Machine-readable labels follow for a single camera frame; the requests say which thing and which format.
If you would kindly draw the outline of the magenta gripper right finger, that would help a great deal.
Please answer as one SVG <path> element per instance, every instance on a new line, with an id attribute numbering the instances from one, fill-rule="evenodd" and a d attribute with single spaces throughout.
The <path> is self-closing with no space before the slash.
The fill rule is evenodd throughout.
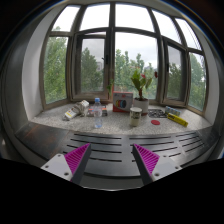
<path id="1" fill-rule="evenodd" d="M 140 145 L 134 144 L 132 153 L 144 185 L 181 170 L 181 167 L 167 155 L 159 156 Z"/>

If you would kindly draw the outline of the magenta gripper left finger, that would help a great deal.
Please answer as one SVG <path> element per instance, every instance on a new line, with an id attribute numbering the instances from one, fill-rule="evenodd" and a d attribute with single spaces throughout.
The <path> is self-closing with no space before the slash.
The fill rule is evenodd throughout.
<path id="1" fill-rule="evenodd" d="M 42 169 L 79 185 L 90 154 L 91 144 L 87 143 L 65 155 L 56 154 Z"/>

